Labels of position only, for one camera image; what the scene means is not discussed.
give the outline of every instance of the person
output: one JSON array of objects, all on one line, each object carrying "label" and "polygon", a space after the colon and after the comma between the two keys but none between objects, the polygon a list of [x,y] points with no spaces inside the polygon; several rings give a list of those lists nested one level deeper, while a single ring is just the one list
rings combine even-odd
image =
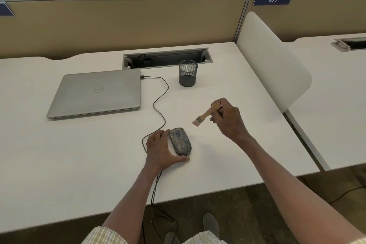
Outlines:
[{"label": "person", "polygon": [[[300,244],[363,243],[366,238],[327,202],[307,188],[274,160],[249,134],[239,109],[225,98],[218,99],[222,107],[212,111],[210,121],[222,134],[237,144],[250,158],[270,191],[286,224]],[[157,131],[147,141],[146,164],[134,185],[111,212],[102,227],[94,228],[83,244],[136,244],[139,240],[146,201],[158,173],[186,156],[174,156],[168,150],[167,131]],[[208,230],[185,243],[225,243],[219,240],[217,222],[205,214]],[[166,244],[179,243],[170,232]]]}]

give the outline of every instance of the black mesh pen holder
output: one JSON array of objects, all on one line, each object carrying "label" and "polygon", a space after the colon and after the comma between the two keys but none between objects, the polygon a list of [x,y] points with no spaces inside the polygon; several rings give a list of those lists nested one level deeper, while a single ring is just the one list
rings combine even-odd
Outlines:
[{"label": "black mesh pen holder", "polygon": [[179,84],[184,87],[192,87],[196,84],[198,65],[195,61],[184,60],[179,63]]}]

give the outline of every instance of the paint brush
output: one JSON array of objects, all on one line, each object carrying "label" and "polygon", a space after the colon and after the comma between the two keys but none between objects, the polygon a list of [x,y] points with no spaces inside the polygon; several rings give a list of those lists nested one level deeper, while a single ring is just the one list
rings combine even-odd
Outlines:
[{"label": "paint brush", "polygon": [[214,103],[210,109],[208,109],[203,115],[199,116],[197,119],[195,119],[192,124],[195,126],[199,126],[208,116],[211,115],[211,110],[219,110],[221,107],[220,103]]}]

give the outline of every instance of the gray shoe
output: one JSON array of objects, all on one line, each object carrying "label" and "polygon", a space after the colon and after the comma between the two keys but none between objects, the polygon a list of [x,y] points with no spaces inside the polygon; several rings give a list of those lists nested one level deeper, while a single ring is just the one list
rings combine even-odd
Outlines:
[{"label": "gray shoe", "polygon": [[220,230],[216,218],[211,213],[204,215],[204,229],[212,232],[217,238],[220,238]]},{"label": "gray shoe", "polygon": [[168,232],[164,244],[181,244],[174,232]]}]

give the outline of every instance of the laptop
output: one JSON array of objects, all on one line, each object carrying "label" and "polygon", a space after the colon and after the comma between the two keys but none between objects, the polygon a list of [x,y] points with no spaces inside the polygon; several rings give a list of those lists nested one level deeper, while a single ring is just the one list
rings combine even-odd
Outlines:
[{"label": "laptop", "polygon": [[140,70],[64,75],[47,118],[114,112],[140,107]]}]

